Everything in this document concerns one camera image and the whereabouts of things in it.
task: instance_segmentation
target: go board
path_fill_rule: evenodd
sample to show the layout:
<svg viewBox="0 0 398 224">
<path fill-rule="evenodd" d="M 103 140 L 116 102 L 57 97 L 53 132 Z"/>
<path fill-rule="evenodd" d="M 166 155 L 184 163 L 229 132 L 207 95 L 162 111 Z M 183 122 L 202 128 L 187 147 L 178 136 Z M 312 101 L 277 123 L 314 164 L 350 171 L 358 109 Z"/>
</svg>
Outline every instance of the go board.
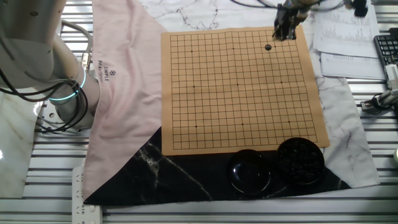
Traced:
<svg viewBox="0 0 398 224">
<path fill-rule="evenodd" d="M 293 137 L 330 145 L 301 26 L 162 34 L 162 153 L 276 150 Z"/>
</svg>

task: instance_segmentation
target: black cable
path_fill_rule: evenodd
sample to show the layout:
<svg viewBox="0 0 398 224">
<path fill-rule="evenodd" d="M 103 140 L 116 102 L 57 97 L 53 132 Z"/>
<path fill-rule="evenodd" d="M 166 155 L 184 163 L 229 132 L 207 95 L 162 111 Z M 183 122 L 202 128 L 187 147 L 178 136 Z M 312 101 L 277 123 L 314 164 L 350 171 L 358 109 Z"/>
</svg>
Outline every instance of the black cable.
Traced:
<svg viewBox="0 0 398 224">
<path fill-rule="evenodd" d="M 277 9 L 276 6 L 268 5 L 268 4 L 266 4 L 265 2 L 263 2 L 263 1 L 261 1 L 261 0 L 257 0 L 257 2 L 261 3 L 262 6 L 249 5 L 249 4 L 245 4 L 245 3 L 238 2 L 237 0 L 230 0 L 230 1 L 233 2 L 233 3 L 239 4 L 239 5 L 241 5 L 241 6 L 246 6 L 246 7 Z M 312 6 L 316 5 L 316 4 L 320 4 L 320 3 L 323 2 L 323 1 L 326 1 L 326 0 L 319 0 L 319 1 L 313 3 L 313 4 L 309 5 L 309 6 L 306 6 L 306 7 L 312 7 Z M 343 6 L 344 6 L 344 0 L 342 0 L 338 5 L 336 5 L 336 6 L 334 6 L 334 7 L 331 7 L 331 8 L 326 8 L 326 9 L 311 9 L 311 10 L 312 10 L 312 11 L 318 11 L 318 12 L 329 12 L 329 11 L 333 11 L 333 10 L 338 9 L 338 8 L 340 8 L 340 7 L 343 7 Z"/>
<path fill-rule="evenodd" d="M 80 94 L 84 97 L 84 100 L 85 100 L 84 103 L 82 101 L 82 98 L 81 98 Z M 83 114 L 73 124 L 69 125 L 74 119 L 77 118 L 80 105 L 82 105 L 82 104 L 85 105 L 85 110 L 84 110 Z M 57 129 L 49 129 L 49 128 L 46 128 L 46 127 L 42 127 L 42 128 L 45 129 L 45 131 L 37 131 L 37 132 L 40 132 L 40 133 L 55 133 L 56 131 L 66 131 L 66 130 L 74 127 L 74 125 L 78 124 L 86 116 L 87 111 L 88 111 L 87 96 L 86 96 L 86 93 L 82 89 L 80 89 L 79 96 L 77 98 L 77 102 L 76 102 L 76 106 L 75 106 L 75 114 L 72 116 L 72 118 L 68 122 L 66 122 L 63 126 L 57 128 Z"/>
<path fill-rule="evenodd" d="M 7 85 L 7 87 L 11 90 L 11 92 L 13 93 L 13 95 L 17 95 L 17 96 L 19 96 L 20 98 L 22 98 L 23 100 L 26 100 L 26 101 L 29 101 L 29 102 L 41 102 L 41 101 L 45 101 L 45 100 L 48 100 L 52 95 L 54 95 L 54 93 L 56 92 L 56 91 L 58 91 L 61 87 L 62 87 L 62 85 L 64 85 L 64 84 L 66 84 L 66 83 L 70 83 L 72 80 L 67 80 L 67 81 L 65 81 L 65 82 L 63 82 L 63 83 L 59 83 L 59 84 L 61 84 L 61 85 L 59 85 L 59 86 L 57 86 L 56 88 L 54 88 L 47 96 L 45 96 L 45 97 L 43 97 L 43 98 L 39 98 L 39 99 L 30 99 L 30 98 L 27 98 L 27 97 L 25 97 L 25 95 L 24 94 L 26 94 L 26 93 L 24 93 L 24 94 L 22 94 L 22 93 L 19 93 L 14 87 L 13 87 L 13 85 L 11 85 L 11 83 L 8 81 L 8 79 L 6 78 L 6 76 L 4 75 L 4 73 L 2 72 L 2 70 L 1 70 L 1 68 L 0 68 L 0 77 L 1 77 L 1 79 L 3 80 L 3 82 Z M 2 89 L 2 88 L 0 88 L 0 91 L 2 91 L 2 92 L 6 92 L 6 93 L 8 93 L 9 91 L 7 91 L 7 90 L 4 90 L 4 89 Z"/>
<path fill-rule="evenodd" d="M 79 114 L 80 105 L 81 105 L 81 99 L 78 97 L 77 101 L 76 101 L 75 112 L 74 112 L 73 116 L 69 119 L 69 121 L 67 121 L 64 125 L 62 125 L 61 127 L 57 128 L 57 129 L 48 129 L 48 128 L 46 128 L 45 131 L 38 131 L 38 132 L 41 132 L 41 133 L 52 133 L 52 132 L 55 132 L 55 131 L 64 131 L 64 130 L 70 128 L 71 126 L 68 127 L 68 128 L 67 128 L 67 126 L 70 123 L 72 123 L 72 121 L 74 119 L 77 118 L 77 116 Z"/>
<path fill-rule="evenodd" d="M 46 92 L 48 92 L 48 91 L 50 91 L 50 90 L 54 90 L 54 89 L 57 88 L 58 86 L 62 86 L 62 85 L 64 85 L 64 84 L 66 84 L 66 83 L 65 83 L 65 82 L 62 82 L 62 83 L 58 83 L 58 84 L 56 84 L 56 85 L 54 85 L 54 86 L 48 87 L 48 88 L 46 88 L 46 89 L 44 89 L 44 90 L 40 90 L 40 91 L 36 91 L 36 92 L 32 92 L 32 93 L 20 93 L 20 94 L 22 94 L 22 95 L 24 95 L 24 96 L 35 96 L 35 95 L 39 95 L 39 94 L 41 94 L 41 93 L 46 93 Z M 5 89 L 3 89 L 3 88 L 0 88 L 0 91 L 3 92 L 3 93 L 10 94 L 10 95 L 16 95 L 14 92 L 5 90 Z"/>
<path fill-rule="evenodd" d="M 371 102 L 372 102 L 372 106 L 374 107 L 374 108 L 376 108 L 376 109 L 379 109 L 379 110 L 388 110 L 388 109 L 390 109 L 391 107 L 392 107 L 392 105 L 390 105 L 390 106 L 387 106 L 387 107 L 383 107 L 383 106 L 379 106 L 379 103 L 377 102 L 377 96 L 380 96 L 380 95 L 382 95 L 382 93 L 378 93 L 378 94 L 375 94 L 373 97 L 372 97 L 372 100 L 371 100 Z"/>
<path fill-rule="evenodd" d="M 256 5 L 249 5 L 249 4 L 245 4 L 245 3 L 241 3 L 238 2 L 237 0 L 231 0 L 231 2 L 235 3 L 235 4 L 239 4 L 241 6 L 246 6 L 246 7 L 255 7 L 255 8 L 271 8 L 271 9 L 276 9 L 276 6 L 270 6 L 260 0 L 257 0 L 258 2 L 260 2 L 262 4 L 262 6 L 256 6 Z"/>
</svg>

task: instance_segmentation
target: pink cloth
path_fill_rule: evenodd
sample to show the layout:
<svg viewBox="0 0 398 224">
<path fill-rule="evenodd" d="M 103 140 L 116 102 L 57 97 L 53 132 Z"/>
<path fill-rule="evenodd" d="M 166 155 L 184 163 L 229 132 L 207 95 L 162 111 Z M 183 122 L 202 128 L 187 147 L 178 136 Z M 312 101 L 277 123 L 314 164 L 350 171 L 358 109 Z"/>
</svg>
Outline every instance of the pink cloth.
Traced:
<svg viewBox="0 0 398 224">
<path fill-rule="evenodd" d="M 137 0 L 93 0 L 93 10 L 101 96 L 85 162 L 84 199 L 161 126 L 160 34 L 166 31 Z"/>
</svg>

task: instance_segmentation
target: cable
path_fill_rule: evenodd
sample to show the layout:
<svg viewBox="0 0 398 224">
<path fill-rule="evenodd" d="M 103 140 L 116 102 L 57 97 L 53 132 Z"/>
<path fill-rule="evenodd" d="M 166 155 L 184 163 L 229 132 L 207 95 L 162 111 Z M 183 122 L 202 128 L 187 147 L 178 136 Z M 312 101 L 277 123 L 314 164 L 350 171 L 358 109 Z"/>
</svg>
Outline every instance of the cable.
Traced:
<svg viewBox="0 0 398 224">
<path fill-rule="evenodd" d="M 42 119 L 44 122 L 48 123 L 48 124 L 65 124 L 65 122 L 54 122 L 54 121 L 49 121 L 47 119 L 45 119 L 43 116 L 37 115 L 38 118 Z"/>
<path fill-rule="evenodd" d="M 20 94 L 22 94 L 22 95 L 24 95 L 24 96 L 35 96 L 35 95 L 39 95 L 39 94 L 41 94 L 41 93 L 45 93 L 45 92 L 48 92 L 48 91 L 50 91 L 50 90 L 53 90 L 53 89 L 55 89 L 56 87 L 62 86 L 62 85 L 64 85 L 64 84 L 65 84 L 65 83 L 58 83 L 58 84 L 56 84 L 56 85 L 54 85 L 54 86 L 51 86 L 51 87 L 49 87 L 49 88 L 46 88 L 46 89 L 44 89 L 44 90 L 40 90 L 40 91 L 36 91 L 36 92 L 32 92 L 32 93 L 20 93 Z M 10 95 L 16 95 L 14 92 L 5 90 L 5 89 L 3 89 L 3 88 L 0 88 L 0 91 L 3 92 L 3 93 L 10 94 Z"/>
<path fill-rule="evenodd" d="M 78 115 L 78 112 L 79 112 L 79 107 L 80 107 L 81 104 L 85 105 L 85 110 L 84 110 L 83 114 L 81 114 L 81 116 L 73 124 L 69 125 L 74 119 L 77 118 L 77 115 Z M 87 111 L 88 111 L 87 96 L 86 96 L 86 93 L 82 89 L 80 89 L 79 94 L 78 94 L 78 101 L 77 101 L 76 106 L 75 106 L 75 114 L 72 116 L 72 118 L 69 121 L 67 121 L 63 126 L 57 128 L 57 129 L 49 129 L 49 128 L 46 128 L 46 127 L 43 126 L 42 128 L 44 128 L 45 131 L 37 131 L 37 132 L 40 132 L 40 133 L 54 133 L 56 131 L 66 131 L 66 130 L 74 127 L 74 125 L 78 124 L 86 116 Z"/>
<path fill-rule="evenodd" d="M 262 1 L 262 0 L 257 0 L 257 2 L 259 2 L 259 3 L 262 4 L 262 6 L 249 5 L 249 4 L 245 4 L 245 3 L 238 2 L 237 0 L 230 0 L 230 1 L 233 2 L 233 3 L 239 4 L 239 5 L 241 5 L 241 6 L 246 6 L 246 7 L 277 9 L 277 6 L 271 5 L 271 4 L 266 3 L 265 1 Z M 325 1 L 325 0 L 317 1 L 317 2 L 311 4 L 311 5 L 307 6 L 307 7 L 312 7 L 312 6 L 316 5 L 316 4 L 320 4 L 320 3 L 323 2 L 323 1 Z M 342 0 L 338 5 L 336 5 L 336 6 L 334 6 L 334 7 L 331 7 L 331 8 L 326 8 L 326 9 L 319 9 L 319 8 L 318 8 L 318 9 L 317 9 L 317 8 L 314 9 L 314 8 L 311 8 L 311 10 L 312 10 L 312 11 L 317 11 L 317 12 L 329 12 L 329 11 L 333 11 L 333 10 L 335 10 L 335 9 L 338 9 L 338 8 L 343 7 L 344 4 L 345 4 L 345 2 L 344 2 L 344 0 Z"/>
<path fill-rule="evenodd" d="M 249 4 L 238 2 L 237 0 L 231 0 L 231 2 L 233 2 L 235 4 L 239 4 L 241 6 L 255 7 L 255 8 L 272 8 L 272 9 L 276 9 L 276 6 L 270 6 L 270 5 L 266 4 L 265 2 L 263 2 L 261 0 L 257 0 L 257 1 L 260 2 L 262 4 L 262 6 L 249 5 Z"/>
<path fill-rule="evenodd" d="M 84 73 L 85 73 L 85 76 L 83 77 L 83 81 L 82 81 L 82 83 L 81 83 L 80 88 L 83 88 L 83 86 L 84 86 L 84 84 L 85 84 L 85 82 L 86 82 L 86 70 L 83 69 L 83 71 L 84 71 Z M 69 98 L 71 98 L 71 97 L 73 97 L 73 96 L 76 96 L 77 94 L 78 94 L 78 91 L 72 93 L 72 94 L 69 95 L 69 96 L 66 96 L 66 97 L 64 97 L 64 98 L 61 98 L 61 99 L 52 99 L 52 98 L 50 98 L 50 100 L 59 100 L 59 101 L 60 101 L 60 100 L 67 100 L 67 99 L 69 99 Z"/>
<path fill-rule="evenodd" d="M 377 102 L 377 98 L 376 98 L 376 97 L 377 97 L 377 96 L 380 96 L 380 95 L 382 95 L 382 93 L 375 94 L 375 95 L 372 97 L 371 102 L 372 102 L 373 107 L 376 108 L 376 109 L 379 109 L 379 110 L 381 110 L 381 111 L 390 109 L 390 108 L 392 107 L 392 105 L 386 106 L 386 107 L 379 106 L 379 103 Z"/>
<path fill-rule="evenodd" d="M 68 21 L 64 21 L 64 20 L 62 21 L 62 25 L 82 32 L 88 39 L 88 44 L 87 44 L 87 48 L 86 48 L 86 52 L 85 53 L 90 53 L 91 52 L 91 48 L 93 46 L 93 37 L 90 35 L 90 33 L 86 29 L 82 28 L 81 26 L 79 26 L 77 24 L 74 24 L 74 23 L 68 22 Z"/>
<path fill-rule="evenodd" d="M 345 5 L 345 2 L 344 2 L 344 0 L 342 0 L 339 4 L 337 4 L 336 6 L 331 7 L 331 8 L 327 8 L 327 9 L 311 8 L 311 10 L 315 11 L 315 12 L 330 12 L 330 11 L 333 11 L 335 9 L 339 9 L 339 8 L 343 7 L 344 5 Z"/>
<path fill-rule="evenodd" d="M 7 87 L 13 92 L 14 95 L 17 95 L 17 96 L 19 96 L 20 98 L 22 98 L 23 100 L 26 100 L 26 101 L 29 101 L 29 102 L 40 102 L 40 101 L 48 100 L 48 99 L 49 99 L 52 95 L 54 95 L 54 93 L 55 93 L 56 91 L 58 91 L 64 84 L 66 84 L 66 83 L 67 83 L 67 84 L 70 84 L 70 81 L 72 81 L 72 80 L 69 80 L 69 81 L 66 81 L 66 82 L 57 84 L 57 85 L 56 85 L 57 87 L 55 87 L 47 96 L 45 96 L 45 97 L 43 97 L 43 98 L 39 98 L 39 99 L 30 99 L 30 98 L 25 97 L 24 94 L 19 93 L 19 92 L 11 85 L 11 83 L 8 81 L 8 79 L 6 78 L 6 76 L 4 75 L 4 73 L 2 72 L 1 68 L 0 68 L 0 77 L 2 78 L 3 82 L 7 85 Z M 4 90 L 4 89 L 2 89 L 2 88 L 0 88 L 0 91 L 5 92 L 5 93 L 8 93 L 8 92 L 9 92 L 9 91 Z"/>
</svg>

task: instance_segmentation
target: black bowl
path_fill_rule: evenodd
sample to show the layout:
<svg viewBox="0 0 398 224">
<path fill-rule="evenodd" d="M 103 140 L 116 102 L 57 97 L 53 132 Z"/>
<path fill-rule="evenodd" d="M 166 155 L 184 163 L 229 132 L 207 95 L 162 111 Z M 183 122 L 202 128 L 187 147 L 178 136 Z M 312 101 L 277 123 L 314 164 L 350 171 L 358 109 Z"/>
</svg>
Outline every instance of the black bowl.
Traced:
<svg viewBox="0 0 398 224">
<path fill-rule="evenodd" d="M 277 168 L 282 178 L 290 183 L 310 185 L 322 176 L 325 160 L 315 143 L 304 138 L 291 138 L 278 148 Z"/>
<path fill-rule="evenodd" d="M 270 185 L 271 164 L 259 152 L 245 149 L 229 160 L 227 175 L 238 192 L 255 196 Z"/>
</svg>

